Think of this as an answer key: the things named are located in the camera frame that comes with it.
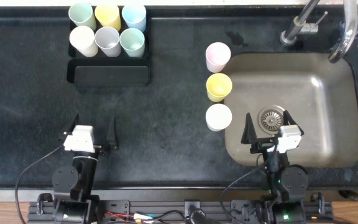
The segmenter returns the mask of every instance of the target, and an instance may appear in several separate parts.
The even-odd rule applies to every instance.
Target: black countertop
[[[342,7],[319,34],[285,48],[278,35],[299,7],[149,8],[151,82],[145,87],[76,88],[65,79],[70,21],[67,8],[0,8],[0,189],[13,188],[20,172],[58,146],[59,130],[78,113],[80,123],[103,137],[116,116],[120,150],[99,158],[94,187],[222,187],[253,169],[234,162],[224,132],[212,132],[205,111],[210,72],[205,49],[224,42],[232,55],[246,52],[329,52],[339,38]],[[358,92],[358,39],[346,59]],[[22,179],[50,188],[52,173],[71,164],[72,152],[52,155]],[[358,189],[358,163],[349,168],[308,167],[311,188]],[[258,172],[240,184],[264,189]]]

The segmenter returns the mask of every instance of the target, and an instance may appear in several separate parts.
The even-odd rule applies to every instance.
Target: pink cup
[[[205,52],[206,67],[213,73],[220,72],[231,56],[230,48],[220,42],[211,44]]]

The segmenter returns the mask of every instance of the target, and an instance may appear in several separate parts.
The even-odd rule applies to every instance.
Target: black plastic container
[[[128,29],[125,20],[122,18],[120,7],[122,33]],[[85,57],[71,43],[68,44],[68,54],[71,59],[67,66],[67,81],[81,86],[143,86],[150,81],[150,42],[149,42],[149,14],[146,11],[145,51],[141,58],[129,57],[124,49],[118,57],[108,57],[99,49],[94,57]],[[76,28],[73,21],[70,21],[70,30]],[[102,25],[96,19],[96,31]]]

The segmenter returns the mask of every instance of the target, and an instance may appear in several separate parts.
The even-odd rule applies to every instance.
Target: white wall
[[[309,0],[83,0],[92,5],[101,2],[114,2],[119,6],[126,4],[143,4],[146,6],[196,6],[196,5],[297,5]],[[71,6],[79,0],[0,0],[0,6]],[[342,4],[343,0],[321,0],[320,4]]]

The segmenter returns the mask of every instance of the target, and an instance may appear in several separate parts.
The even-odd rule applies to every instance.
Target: faucet handle
[[[318,24],[320,24],[320,22],[324,19],[324,17],[326,17],[328,15],[328,12],[325,11],[324,15],[322,15],[320,17],[320,19],[316,22],[316,23],[307,23],[305,24],[300,33],[301,34],[317,34],[318,32]]]

